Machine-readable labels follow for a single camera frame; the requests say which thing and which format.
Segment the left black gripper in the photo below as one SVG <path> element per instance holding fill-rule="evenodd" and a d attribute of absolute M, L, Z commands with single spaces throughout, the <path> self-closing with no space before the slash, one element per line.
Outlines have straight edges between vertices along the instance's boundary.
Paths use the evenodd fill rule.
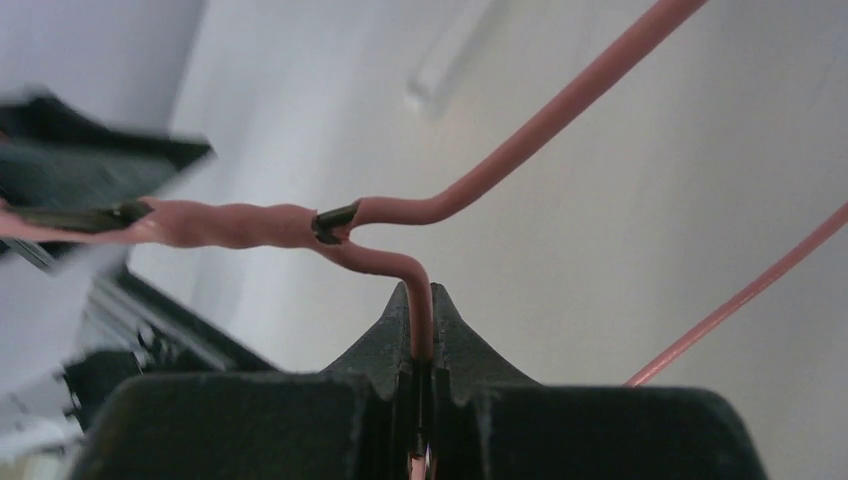
<path fill-rule="evenodd" d="M 212 155 L 203 137 L 98 122 L 49 92 L 1 99 L 1 203 L 116 213 Z"/>

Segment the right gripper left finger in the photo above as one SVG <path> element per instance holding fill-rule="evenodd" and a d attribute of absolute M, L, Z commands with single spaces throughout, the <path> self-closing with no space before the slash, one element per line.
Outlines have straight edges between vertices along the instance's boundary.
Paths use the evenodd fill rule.
<path fill-rule="evenodd" d="M 411 363 L 406 292 L 316 373 L 145 374 L 87 429 L 74 479 L 405 479 Z"/>

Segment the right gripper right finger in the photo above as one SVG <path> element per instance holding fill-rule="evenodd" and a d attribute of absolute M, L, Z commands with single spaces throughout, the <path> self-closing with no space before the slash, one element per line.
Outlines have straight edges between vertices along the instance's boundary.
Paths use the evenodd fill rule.
<path fill-rule="evenodd" d="M 763 479 L 732 405 L 692 387 L 544 385 L 432 287 L 439 479 Z"/>

